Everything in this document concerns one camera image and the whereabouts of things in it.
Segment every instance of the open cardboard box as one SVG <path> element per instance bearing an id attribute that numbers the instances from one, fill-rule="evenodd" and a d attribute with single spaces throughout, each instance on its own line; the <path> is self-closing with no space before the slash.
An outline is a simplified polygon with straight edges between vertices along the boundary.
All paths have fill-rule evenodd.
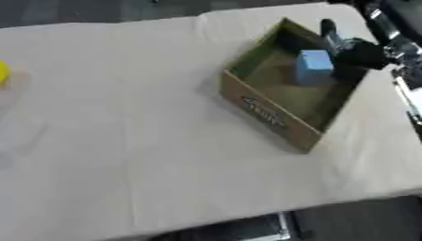
<path id="1" fill-rule="evenodd" d="M 366 71 L 334 64 L 330 79 L 316 86 L 295 82 L 302 49 L 323 49 L 314 32 L 283 19 L 223 72 L 222 96 L 309 152 L 335 119 Z"/>

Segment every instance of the blue foam block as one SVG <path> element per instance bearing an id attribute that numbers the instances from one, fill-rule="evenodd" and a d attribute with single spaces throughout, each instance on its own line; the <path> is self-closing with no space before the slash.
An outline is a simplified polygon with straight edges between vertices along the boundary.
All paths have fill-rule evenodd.
<path id="1" fill-rule="evenodd" d="M 314 85 L 328 80 L 334 66 L 325 50 L 302 50 L 296 63 L 296 81 L 300 85 Z"/>

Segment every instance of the gray carpet floor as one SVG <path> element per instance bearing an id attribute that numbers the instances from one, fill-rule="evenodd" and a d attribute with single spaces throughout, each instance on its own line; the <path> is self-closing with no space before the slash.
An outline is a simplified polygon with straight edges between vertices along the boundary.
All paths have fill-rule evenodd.
<path id="1" fill-rule="evenodd" d="M 0 0 L 0 27 L 53 23 L 118 23 L 316 0 Z"/>

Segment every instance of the white tablecloth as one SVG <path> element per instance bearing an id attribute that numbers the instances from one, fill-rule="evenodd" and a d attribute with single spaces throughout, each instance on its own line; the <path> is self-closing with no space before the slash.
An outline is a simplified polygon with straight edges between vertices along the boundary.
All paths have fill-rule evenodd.
<path id="1" fill-rule="evenodd" d="M 0 240 L 161 233 L 420 188 L 420 144 L 384 72 L 308 155 L 219 97 L 224 64 L 282 17 L 372 38 L 325 4 L 0 30 Z"/>

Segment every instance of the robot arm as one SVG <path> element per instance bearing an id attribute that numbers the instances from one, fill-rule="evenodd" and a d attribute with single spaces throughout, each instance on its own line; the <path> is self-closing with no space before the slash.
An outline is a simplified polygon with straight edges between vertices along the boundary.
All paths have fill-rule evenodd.
<path id="1" fill-rule="evenodd" d="M 368 69 L 380 70 L 388 64 L 396 64 L 392 71 L 393 83 L 408 106 L 416 129 L 422 130 L 422 106 L 417 106 L 414 101 L 415 93 L 422 89 L 422 0 L 328 2 L 355 7 L 378 41 L 372 43 L 357 38 L 343 40 L 337 34 L 335 23 L 323 20 L 320 34 L 331 56 L 335 61 Z"/>

